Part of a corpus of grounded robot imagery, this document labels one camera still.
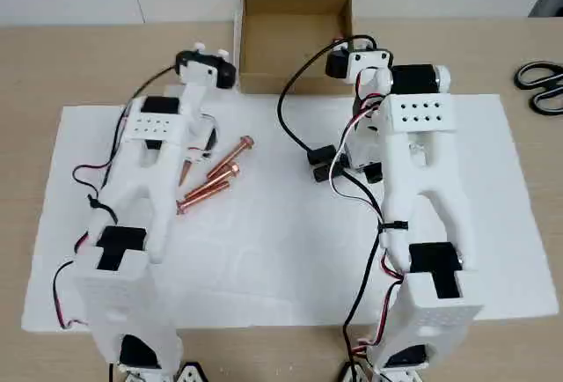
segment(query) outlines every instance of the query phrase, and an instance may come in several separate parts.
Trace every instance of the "copper bolt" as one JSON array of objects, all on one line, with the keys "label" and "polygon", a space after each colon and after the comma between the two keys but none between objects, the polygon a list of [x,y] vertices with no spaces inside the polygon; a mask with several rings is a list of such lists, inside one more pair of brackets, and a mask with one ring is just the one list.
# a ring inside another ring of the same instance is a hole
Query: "copper bolt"
[{"label": "copper bolt", "polygon": [[252,137],[250,136],[240,137],[240,143],[237,144],[237,146],[232,151],[230,151],[230,153],[227,156],[221,159],[221,161],[219,161],[219,163],[215,165],[211,171],[208,172],[208,180],[212,180],[213,178],[215,178],[215,176],[219,172],[221,172],[222,168],[225,165],[229,164],[229,162],[232,159],[240,155],[242,151],[246,149],[251,149],[253,145],[254,145],[254,140],[252,140]]},{"label": "copper bolt", "polygon": [[184,180],[186,179],[187,172],[190,170],[191,166],[192,166],[191,162],[187,160],[184,161],[184,165],[182,166],[182,173],[179,176],[179,182],[178,182],[179,186],[184,184]]},{"label": "copper bolt", "polygon": [[198,195],[193,195],[183,202],[179,202],[178,213],[180,215],[186,213],[187,208],[194,206],[196,203],[203,202],[205,199],[208,199],[212,195],[216,195],[217,193],[220,193],[223,190],[229,188],[229,186],[230,184],[228,181],[221,181],[215,184],[213,187],[210,187],[208,190],[205,190]]},{"label": "copper bolt", "polygon": [[212,180],[208,180],[206,183],[201,184],[199,187],[190,191],[187,195],[184,196],[184,198],[187,200],[188,198],[195,197],[198,194],[206,191],[208,188],[213,187],[215,184],[227,180],[229,177],[236,177],[239,171],[240,169],[238,168],[237,164],[229,163]]}]

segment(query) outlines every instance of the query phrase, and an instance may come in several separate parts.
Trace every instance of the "scissors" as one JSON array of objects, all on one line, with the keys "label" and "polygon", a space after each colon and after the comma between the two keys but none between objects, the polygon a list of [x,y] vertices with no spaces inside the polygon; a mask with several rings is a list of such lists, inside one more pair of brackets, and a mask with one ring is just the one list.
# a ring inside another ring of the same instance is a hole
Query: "scissors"
[{"label": "scissors", "polygon": [[[535,80],[524,79],[524,74],[529,70],[548,70],[551,75]],[[530,98],[530,108],[542,115],[561,115],[562,107],[545,107],[544,100],[563,95],[563,66],[554,62],[535,61],[524,64],[514,75],[514,84],[521,90],[544,88]]]}]

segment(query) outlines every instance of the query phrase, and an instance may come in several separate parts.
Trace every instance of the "open cardboard box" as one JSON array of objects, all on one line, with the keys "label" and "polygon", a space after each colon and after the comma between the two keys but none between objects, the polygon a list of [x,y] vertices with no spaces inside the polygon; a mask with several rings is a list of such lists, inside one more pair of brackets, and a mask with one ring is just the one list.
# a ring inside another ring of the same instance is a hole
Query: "open cardboard box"
[{"label": "open cardboard box", "polygon": [[[240,91],[280,93],[320,49],[352,35],[352,0],[243,0]],[[350,85],[325,75],[326,57],[296,81],[294,94],[349,94]]]}]

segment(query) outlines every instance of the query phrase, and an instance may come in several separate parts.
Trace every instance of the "styrofoam sheet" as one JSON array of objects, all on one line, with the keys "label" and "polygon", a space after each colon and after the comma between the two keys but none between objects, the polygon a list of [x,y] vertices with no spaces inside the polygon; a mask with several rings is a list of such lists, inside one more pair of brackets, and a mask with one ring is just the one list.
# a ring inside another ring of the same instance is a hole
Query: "styrofoam sheet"
[{"label": "styrofoam sheet", "polygon": [[[354,300],[376,219],[365,206],[342,200],[327,184],[313,181],[304,152],[277,123],[275,102],[274,96],[230,92],[204,104],[220,124],[216,159],[242,135],[254,137],[256,145],[240,157],[241,173],[229,190],[176,219],[156,278],[178,327],[341,324]],[[479,319],[557,313],[545,251],[500,100],[494,95],[456,96],[456,109],[461,170],[486,300]],[[119,111],[62,111],[26,293],[25,330],[59,330],[52,277],[72,258],[90,215],[87,192],[73,183],[70,173],[76,164],[105,161]],[[284,112],[303,140],[320,147],[337,143],[351,105],[349,99],[289,97]],[[211,165],[193,166],[190,184],[201,183]],[[87,175],[95,182],[101,178]],[[344,180],[338,184],[357,190]],[[381,200],[383,185],[371,187]],[[141,216],[125,219],[139,224]],[[445,240],[442,224],[422,199],[411,224],[410,232],[420,240]],[[83,318],[72,276],[69,267],[58,281],[62,309],[66,318]],[[356,323],[377,321],[390,281],[374,265]]]}]

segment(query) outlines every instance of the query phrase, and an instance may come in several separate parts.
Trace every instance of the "wooden table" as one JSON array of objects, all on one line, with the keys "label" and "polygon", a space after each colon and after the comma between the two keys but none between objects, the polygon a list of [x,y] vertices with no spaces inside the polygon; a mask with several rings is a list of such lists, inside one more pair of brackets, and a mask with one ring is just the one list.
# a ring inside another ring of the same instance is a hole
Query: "wooden table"
[{"label": "wooden table", "polygon": [[[563,62],[563,20],[370,20],[357,22],[356,30],[376,36],[396,63],[448,65],[454,93],[501,94],[561,297],[563,117],[533,114],[526,106],[530,94],[513,87],[512,74],[533,59]],[[107,366],[89,335],[20,329],[59,114],[64,105],[122,104],[197,40],[213,49],[230,48],[232,24],[0,29],[1,380],[107,379]],[[159,93],[171,81],[164,78],[151,90]],[[345,357],[337,327],[182,335],[186,358],[201,361],[211,381],[332,381]],[[451,358],[423,376],[431,382],[560,380],[562,340],[560,317],[479,323]]]}]

